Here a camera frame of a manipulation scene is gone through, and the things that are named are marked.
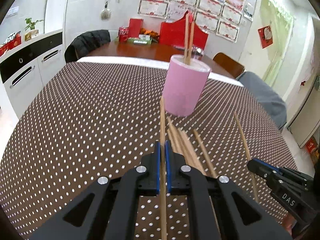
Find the wooden chopstick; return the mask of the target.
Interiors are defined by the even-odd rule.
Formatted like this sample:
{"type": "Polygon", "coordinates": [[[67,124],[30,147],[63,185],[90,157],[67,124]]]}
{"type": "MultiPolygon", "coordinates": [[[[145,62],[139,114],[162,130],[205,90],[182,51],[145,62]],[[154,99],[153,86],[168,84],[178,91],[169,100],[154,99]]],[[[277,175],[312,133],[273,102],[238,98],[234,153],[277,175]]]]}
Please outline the wooden chopstick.
{"type": "Polygon", "coordinates": [[[185,14],[185,30],[184,30],[184,64],[187,63],[187,55],[188,55],[188,41],[189,41],[189,11],[185,14]]]}
{"type": "Polygon", "coordinates": [[[191,55],[192,55],[192,51],[193,51],[194,27],[195,27],[195,21],[193,20],[192,23],[191,23],[191,28],[190,28],[190,38],[189,38],[189,48],[188,48],[188,55],[187,55],[187,65],[190,65],[191,55]]]}
{"type": "Polygon", "coordinates": [[[167,129],[168,137],[171,142],[172,150],[183,155],[178,133],[175,129],[167,129]]]}
{"type": "Polygon", "coordinates": [[[160,212],[161,212],[161,240],[167,239],[167,212],[166,212],[166,169],[165,169],[165,111],[164,98],[160,99],[160,145],[161,145],[161,182],[160,182],[160,212]]]}
{"type": "Polygon", "coordinates": [[[169,126],[168,137],[174,152],[183,155],[187,165],[204,172],[186,132],[177,128],[169,117],[167,117],[167,121],[169,126]]]}
{"type": "Polygon", "coordinates": [[[192,143],[189,141],[187,134],[185,133],[185,131],[181,129],[178,129],[178,132],[180,135],[182,145],[185,149],[184,155],[187,158],[187,164],[198,169],[203,175],[206,175],[206,172],[202,167],[202,164],[200,163],[199,159],[197,158],[197,154],[195,153],[192,143]]]}
{"type": "MultiPolygon", "coordinates": [[[[246,137],[245,137],[244,131],[242,129],[242,126],[240,124],[240,120],[239,120],[238,115],[237,115],[236,112],[234,112],[234,118],[235,118],[236,124],[237,124],[239,132],[240,132],[240,136],[241,136],[242,143],[243,143],[243,146],[244,146],[244,149],[245,149],[247,161],[250,161],[252,159],[251,158],[251,154],[249,152],[249,148],[248,148],[248,144],[247,144],[247,141],[246,141],[246,137]]],[[[249,174],[250,174],[251,180],[252,180],[254,199],[259,204],[257,180],[256,180],[255,174],[253,172],[249,172],[249,174]]]]}
{"type": "Polygon", "coordinates": [[[206,150],[206,148],[204,146],[204,143],[203,143],[199,133],[194,129],[193,130],[193,134],[195,135],[195,138],[196,138],[196,140],[197,140],[197,142],[198,142],[198,144],[199,144],[199,146],[201,148],[201,151],[202,151],[204,159],[205,159],[205,161],[207,163],[208,170],[210,171],[210,174],[212,175],[213,178],[217,178],[217,173],[214,170],[214,167],[213,167],[213,164],[211,162],[210,156],[209,156],[209,154],[208,154],[208,152],[207,152],[207,150],[206,150]]]}

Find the grey jacket on chair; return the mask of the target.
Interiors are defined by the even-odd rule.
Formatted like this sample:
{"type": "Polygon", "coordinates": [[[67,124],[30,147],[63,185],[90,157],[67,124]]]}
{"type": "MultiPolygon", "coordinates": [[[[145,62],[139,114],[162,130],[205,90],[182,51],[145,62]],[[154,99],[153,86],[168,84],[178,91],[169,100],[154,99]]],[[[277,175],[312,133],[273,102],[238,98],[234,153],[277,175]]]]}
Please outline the grey jacket on chair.
{"type": "Polygon", "coordinates": [[[282,131],[287,122],[286,103],[282,98],[253,72],[243,72],[236,79],[263,106],[277,128],[282,131]]]}

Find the brown polka dot tablecloth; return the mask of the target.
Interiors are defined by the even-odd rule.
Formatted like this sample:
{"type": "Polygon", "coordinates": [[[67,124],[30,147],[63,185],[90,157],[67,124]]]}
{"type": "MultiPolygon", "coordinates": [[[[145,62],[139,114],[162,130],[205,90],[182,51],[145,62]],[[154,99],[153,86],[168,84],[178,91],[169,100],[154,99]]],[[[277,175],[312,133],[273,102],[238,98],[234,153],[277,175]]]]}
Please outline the brown polka dot tablecloth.
{"type": "MultiPolygon", "coordinates": [[[[100,176],[114,179],[154,149],[167,72],[127,64],[70,63],[20,118],[1,161],[1,206],[23,238],[100,176]]],[[[198,131],[219,175],[246,193],[253,158],[296,168],[279,129],[244,87],[209,79],[195,111],[172,117],[204,161],[198,131]]]]}

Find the brown wooden chair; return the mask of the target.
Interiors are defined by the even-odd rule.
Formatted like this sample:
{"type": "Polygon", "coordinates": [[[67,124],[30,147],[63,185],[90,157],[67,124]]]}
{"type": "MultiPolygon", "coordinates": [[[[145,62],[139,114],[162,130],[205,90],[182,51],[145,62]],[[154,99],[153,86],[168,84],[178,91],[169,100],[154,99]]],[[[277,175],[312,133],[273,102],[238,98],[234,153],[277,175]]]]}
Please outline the brown wooden chair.
{"type": "Polygon", "coordinates": [[[220,65],[234,78],[237,78],[245,71],[245,67],[242,64],[233,60],[224,53],[217,53],[214,56],[213,61],[220,65]]]}

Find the pink cylindrical utensil holder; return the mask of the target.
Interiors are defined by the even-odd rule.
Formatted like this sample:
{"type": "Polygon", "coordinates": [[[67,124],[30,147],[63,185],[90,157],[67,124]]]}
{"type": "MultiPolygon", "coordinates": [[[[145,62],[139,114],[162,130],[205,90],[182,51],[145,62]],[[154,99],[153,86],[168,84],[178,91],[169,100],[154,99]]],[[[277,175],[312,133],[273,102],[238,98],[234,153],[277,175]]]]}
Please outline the pink cylindrical utensil holder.
{"type": "Polygon", "coordinates": [[[207,82],[211,68],[204,62],[191,59],[184,63],[182,55],[173,55],[163,88],[165,110],[174,116],[189,116],[207,82]]]}

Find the red diamond door decoration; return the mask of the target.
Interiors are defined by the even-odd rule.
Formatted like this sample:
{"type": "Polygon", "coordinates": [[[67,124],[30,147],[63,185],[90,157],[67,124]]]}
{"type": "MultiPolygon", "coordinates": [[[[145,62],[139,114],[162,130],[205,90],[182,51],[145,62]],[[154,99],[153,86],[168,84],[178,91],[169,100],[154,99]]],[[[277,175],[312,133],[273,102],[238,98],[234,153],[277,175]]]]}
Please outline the red diamond door decoration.
{"type": "Polygon", "coordinates": [[[258,29],[258,34],[263,49],[273,44],[273,35],[270,25],[258,29]]]}

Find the green door curtain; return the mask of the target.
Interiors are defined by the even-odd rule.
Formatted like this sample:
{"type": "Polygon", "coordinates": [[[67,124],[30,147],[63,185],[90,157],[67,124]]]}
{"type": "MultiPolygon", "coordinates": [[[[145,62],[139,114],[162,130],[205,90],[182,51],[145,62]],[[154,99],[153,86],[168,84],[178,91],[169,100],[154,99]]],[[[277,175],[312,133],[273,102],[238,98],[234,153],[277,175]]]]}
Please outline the green door curtain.
{"type": "Polygon", "coordinates": [[[261,0],[260,18],[269,27],[273,43],[266,47],[269,65],[263,80],[272,86],[280,71],[291,38],[294,16],[276,0],[261,0]]]}

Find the red gift bag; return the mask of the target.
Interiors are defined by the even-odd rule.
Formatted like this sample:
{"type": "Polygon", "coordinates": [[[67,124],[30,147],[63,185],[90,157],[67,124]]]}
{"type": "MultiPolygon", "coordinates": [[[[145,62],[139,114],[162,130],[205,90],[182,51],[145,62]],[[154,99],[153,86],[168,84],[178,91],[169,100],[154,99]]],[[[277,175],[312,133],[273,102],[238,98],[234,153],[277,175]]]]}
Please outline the red gift bag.
{"type": "MultiPolygon", "coordinates": [[[[185,45],[185,22],[187,14],[186,11],[182,18],[175,22],[162,22],[159,33],[159,43],[167,46],[177,46],[184,48],[185,45]]],[[[208,40],[208,34],[202,31],[198,25],[194,26],[193,46],[205,49],[208,40]]]]}

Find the white black sideboard cabinet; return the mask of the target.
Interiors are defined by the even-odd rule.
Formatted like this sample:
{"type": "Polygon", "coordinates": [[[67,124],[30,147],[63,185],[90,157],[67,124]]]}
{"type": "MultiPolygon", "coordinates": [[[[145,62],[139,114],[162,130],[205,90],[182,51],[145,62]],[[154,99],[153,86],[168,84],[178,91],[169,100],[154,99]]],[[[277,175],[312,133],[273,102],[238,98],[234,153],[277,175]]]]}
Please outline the white black sideboard cabinet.
{"type": "Polygon", "coordinates": [[[62,30],[35,37],[1,56],[1,80],[18,118],[64,65],[62,30]]]}

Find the black jacket on chair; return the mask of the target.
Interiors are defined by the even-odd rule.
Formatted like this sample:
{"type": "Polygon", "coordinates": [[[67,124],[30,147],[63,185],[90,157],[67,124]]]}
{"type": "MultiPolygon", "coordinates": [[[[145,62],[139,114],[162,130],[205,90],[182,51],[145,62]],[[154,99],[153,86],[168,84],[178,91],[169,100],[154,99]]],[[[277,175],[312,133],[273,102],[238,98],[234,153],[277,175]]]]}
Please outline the black jacket on chair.
{"type": "Polygon", "coordinates": [[[111,42],[108,30],[93,30],[77,36],[65,50],[65,62],[75,62],[111,42]]]}

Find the red cola can pack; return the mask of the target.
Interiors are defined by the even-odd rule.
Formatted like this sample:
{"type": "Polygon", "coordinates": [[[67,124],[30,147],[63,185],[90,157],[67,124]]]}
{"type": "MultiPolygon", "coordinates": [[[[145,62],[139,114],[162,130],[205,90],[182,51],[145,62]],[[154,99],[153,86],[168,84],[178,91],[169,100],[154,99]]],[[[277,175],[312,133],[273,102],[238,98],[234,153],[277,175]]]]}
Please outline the red cola can pack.
{"type": "Polygon", "coordinates": [[[120,43],[126,43],[128,38],[129,38],[129,28],[120,27],[118,31],[118,41],[120,43]]]}

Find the red box on table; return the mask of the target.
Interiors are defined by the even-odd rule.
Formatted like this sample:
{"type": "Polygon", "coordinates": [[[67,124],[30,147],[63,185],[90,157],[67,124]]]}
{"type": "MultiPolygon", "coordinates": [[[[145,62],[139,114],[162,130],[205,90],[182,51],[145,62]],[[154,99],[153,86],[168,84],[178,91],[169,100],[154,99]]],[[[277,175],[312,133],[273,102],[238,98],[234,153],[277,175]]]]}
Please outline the red box on table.
{"type": "Polygon", "coordinates": [[[138,38],[140,34],[140,29],[143,24],[143,19],[131,18],[129,21],[129,38],[138,38]]]}

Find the potted green plant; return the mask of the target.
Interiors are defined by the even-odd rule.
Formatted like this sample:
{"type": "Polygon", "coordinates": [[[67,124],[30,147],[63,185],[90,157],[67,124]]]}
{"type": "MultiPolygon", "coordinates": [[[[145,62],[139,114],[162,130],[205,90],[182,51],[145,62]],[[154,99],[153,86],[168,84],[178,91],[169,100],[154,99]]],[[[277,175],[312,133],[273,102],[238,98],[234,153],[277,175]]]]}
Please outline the potted green plant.
{"type": "Polygon", "coordinates": [[[24,29],[25,30],[25,34],[24,34],[25,42],[31,40],[34,36],[39,34],[39,30],[36,29],[36,25],[40,22],[43,22],[43,20],[33,21],[31,17],[25,19],[25,23],[26,23],[26,27],[24,29]]]}

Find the red box on sideboard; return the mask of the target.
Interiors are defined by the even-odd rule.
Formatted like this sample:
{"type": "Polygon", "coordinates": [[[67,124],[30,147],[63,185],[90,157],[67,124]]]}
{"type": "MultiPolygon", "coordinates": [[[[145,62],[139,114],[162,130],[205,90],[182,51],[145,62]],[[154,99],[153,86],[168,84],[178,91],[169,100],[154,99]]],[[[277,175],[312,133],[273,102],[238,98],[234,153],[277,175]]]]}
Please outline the red box on sideboard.
{"type": "Polygon", "coordinates": [[[22,43],[21,32],[10,34],[5,40],[4,44],[1,44],[0,56],[5,54],[7,51],[19,46],[22,43]]]}

